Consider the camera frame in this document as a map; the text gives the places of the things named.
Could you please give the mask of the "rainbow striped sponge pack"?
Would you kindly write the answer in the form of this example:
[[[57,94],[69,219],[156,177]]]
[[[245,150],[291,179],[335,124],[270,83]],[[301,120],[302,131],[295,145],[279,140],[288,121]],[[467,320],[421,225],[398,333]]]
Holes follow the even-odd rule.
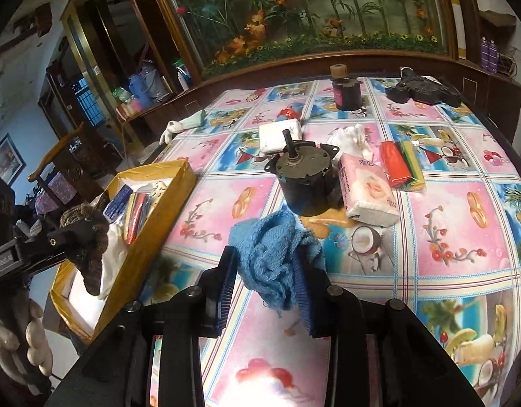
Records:
[[[382,141],[380,157],[391,188],[408,192],[424,190],[422,167],[410,141]]]

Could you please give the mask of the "blue thermos jug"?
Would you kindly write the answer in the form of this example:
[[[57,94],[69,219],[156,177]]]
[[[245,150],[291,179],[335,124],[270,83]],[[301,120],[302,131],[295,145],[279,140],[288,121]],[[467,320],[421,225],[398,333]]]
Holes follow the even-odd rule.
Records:
[[[129,77],[129,88],[142,109],[150,109],[153,106],[153,99],[142,76],[132,74]]]

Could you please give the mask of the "yellow cardboard box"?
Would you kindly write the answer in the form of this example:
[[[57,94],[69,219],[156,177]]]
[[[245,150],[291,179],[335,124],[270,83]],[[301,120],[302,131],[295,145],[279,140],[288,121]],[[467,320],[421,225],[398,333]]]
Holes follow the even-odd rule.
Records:
[[[87,345],[101,333],[125,303],[139,295],[152,263],[192,193],[197,178],[187,161],[175,160],[151,163],[120,172],[107,187],[110,196],[115,197],[122,186],[133,181],[152,183],[164,179],[168,179],[170,183],[128,248],[109,295],[102,300],[103,305],[94,326],[89,326],[86,318],[69,300],[73,281],[81,276],[80,273],[68,260],[58,267],[50,290],[52,303],[69,330]]]

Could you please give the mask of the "brown knitted cloth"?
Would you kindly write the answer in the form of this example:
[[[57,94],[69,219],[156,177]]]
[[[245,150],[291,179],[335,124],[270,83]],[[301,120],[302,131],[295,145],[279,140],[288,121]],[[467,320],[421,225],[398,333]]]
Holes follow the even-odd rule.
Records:
[[[109,246],[109,222],[94,206],[81,204],[62,215],[60,228],[75,230],[78,243],[66,251],[66,257],[83,277],[86,291],[92,296],[99,296],[102,256]]]

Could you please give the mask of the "black cylindrical motor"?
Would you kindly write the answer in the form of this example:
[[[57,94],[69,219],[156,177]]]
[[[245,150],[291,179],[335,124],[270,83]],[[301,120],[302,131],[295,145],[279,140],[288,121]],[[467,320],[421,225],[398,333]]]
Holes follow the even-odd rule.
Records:
[[[305,217],[339,209],[342,191],[332,162],[340,148],[293,140],[289,130],[283,130],[283,136],[283,151],[272,157],[264,170],[277,177],[287,207]]]

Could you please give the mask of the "black tool on table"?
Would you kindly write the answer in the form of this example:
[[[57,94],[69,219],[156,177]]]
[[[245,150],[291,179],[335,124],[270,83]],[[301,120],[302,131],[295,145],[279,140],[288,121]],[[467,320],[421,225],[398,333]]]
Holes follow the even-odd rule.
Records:
[[[418,76],[407,66],[400,67],[400,81],[394,87],[387,87],[385,93],[388,99],[399,104],[412,99],[430,106],[444,103],[457,108],[462,102],[462,95],[454,88]]]

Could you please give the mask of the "purple bottles on shelf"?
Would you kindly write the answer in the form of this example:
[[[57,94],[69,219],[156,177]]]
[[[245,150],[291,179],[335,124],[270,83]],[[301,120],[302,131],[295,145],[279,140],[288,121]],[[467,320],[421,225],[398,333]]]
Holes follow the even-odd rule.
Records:
[[[498,73],[499,54],[493,40],[482,37],[480,40],[480,65],[485,71],[492,74]]]

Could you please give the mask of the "dark bottle with cork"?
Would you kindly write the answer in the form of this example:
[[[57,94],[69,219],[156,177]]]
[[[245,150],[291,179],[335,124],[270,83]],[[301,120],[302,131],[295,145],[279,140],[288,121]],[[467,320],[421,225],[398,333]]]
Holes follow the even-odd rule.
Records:
[[[333,64],[329,70],[336,107],[341,111],[359,110],[363,104],[360,82],[350,77],[345,64]]]

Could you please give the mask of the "blue tissue packet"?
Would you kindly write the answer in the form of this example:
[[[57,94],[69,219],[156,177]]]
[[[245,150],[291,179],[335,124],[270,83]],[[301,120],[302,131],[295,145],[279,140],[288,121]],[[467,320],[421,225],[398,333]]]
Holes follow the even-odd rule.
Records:
[[[124,185],[118,191],[117,195],[108,203],[106,208],[103,210],[103,215],[108,222],[115,222],[122,213],[125,211],[129,198],[133,194],[133,190],[128,186]]]

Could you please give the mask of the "blue knitted cloth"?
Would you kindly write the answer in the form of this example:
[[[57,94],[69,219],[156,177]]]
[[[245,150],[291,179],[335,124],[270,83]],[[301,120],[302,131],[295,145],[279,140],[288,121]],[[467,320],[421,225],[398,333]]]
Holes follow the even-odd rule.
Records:
[[[247,219],[230,230],[228,244],[239,256],[238,273],[244,286],[257,292],[278,312],[296,305],[294,259],[303,267],[326,269],[322,245],[315,233],[301,227],[288,208],[262,219]]]

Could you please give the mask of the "pink rose tissue pack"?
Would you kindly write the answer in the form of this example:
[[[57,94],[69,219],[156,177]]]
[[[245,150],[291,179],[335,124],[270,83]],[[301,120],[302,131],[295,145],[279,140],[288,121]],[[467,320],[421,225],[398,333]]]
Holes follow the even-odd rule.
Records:
[[[374,163],[343,153],[338,175],[346,216],[358,222],[391,227],[400,221],[400,209],[384,170]]]

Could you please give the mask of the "white cloth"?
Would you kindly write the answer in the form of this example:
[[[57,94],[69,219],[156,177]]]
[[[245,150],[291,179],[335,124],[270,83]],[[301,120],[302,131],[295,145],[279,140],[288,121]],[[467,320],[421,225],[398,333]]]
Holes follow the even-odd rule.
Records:
[[[327,144],[339,148],[338,153],[334,156],[334,163],[339,163],[343,154],[353,155],[369,162],[374,159],[374,152],[362,124],[351,125],[344,129],[337,128],[329,135]]]

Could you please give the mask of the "flower bamboo wall panel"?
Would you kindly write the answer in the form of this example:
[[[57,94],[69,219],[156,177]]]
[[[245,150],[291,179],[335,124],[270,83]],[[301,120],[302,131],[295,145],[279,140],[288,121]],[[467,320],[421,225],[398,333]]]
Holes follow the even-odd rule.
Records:
[[[316,53],[448,51],[439,0],[163,1],[204,79]]]

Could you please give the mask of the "white square tissue pack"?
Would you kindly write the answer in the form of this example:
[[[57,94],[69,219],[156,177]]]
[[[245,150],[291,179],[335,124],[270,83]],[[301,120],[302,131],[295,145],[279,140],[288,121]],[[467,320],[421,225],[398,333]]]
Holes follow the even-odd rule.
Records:
[[[294,141],[302,139],[302,127],[298,119],[286,119],[259,126],[259,151],[263,154],[280,153],[286,143],[284,130]]]

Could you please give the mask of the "wooden chair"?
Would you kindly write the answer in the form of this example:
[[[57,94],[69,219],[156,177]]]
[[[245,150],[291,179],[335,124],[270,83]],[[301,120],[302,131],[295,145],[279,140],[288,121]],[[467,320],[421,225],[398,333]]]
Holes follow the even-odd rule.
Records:
[[[41,163],[28,176],[28,181],[41,187],[55,202],[58,210],[65,211],[78,204],[76,197],[84,201],[97,197],[102,192],[97,180],[106,175],[116,175],[116,168],[121,161],[112,144],[104,141],[93,127],[82,122],[42,157]],[[42,172],[51,163],[76,192],[68,203],[64,203],[51,189],[49,182],[42,179]]]

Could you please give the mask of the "framed wall painting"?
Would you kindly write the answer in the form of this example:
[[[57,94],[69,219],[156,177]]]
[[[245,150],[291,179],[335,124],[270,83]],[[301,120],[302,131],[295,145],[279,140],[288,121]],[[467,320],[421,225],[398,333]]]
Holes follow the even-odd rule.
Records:
[[[25,166],[25,161],[7,133],[0,141],[0,178],[11,186]]]

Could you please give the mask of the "red plastic bag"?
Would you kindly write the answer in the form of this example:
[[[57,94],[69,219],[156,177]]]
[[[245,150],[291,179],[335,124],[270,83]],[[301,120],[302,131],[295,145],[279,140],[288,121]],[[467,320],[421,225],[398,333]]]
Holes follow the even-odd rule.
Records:
[[[285,108],[285,109],[282,109],[278,113],[277,118],[276,118],[277,121],[290,120],[290,119],[296,119],[296,120],[301,119],[301,113],[297,112],[291,108]]]

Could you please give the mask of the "colourful printed tablecloth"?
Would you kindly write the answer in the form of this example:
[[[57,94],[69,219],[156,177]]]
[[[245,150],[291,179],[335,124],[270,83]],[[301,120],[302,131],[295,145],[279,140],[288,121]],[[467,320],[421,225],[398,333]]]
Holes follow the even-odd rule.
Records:
[[[398,190],[400,221],[368,252],[356,223],[330,211],[303,219],[316,233],[333,283],[382,303],[399,298],[447,350],[488,406],[501,406],[521,371],[521,177],[502,144],[467,107],[397,104],[393,78],[365,77],[363,105],[337,109],[329,80],[233,89],[206,109],[200,128],[162,153],[183,159],[198,183],[144,284],[144,304],[164,302],[216,264],[231,227],[285,207],[259,151],[259,126],[285,108],[301,113],[303,137],[325,143],[337,128],[362,124],[372,150],[410,141],[425,180]]]

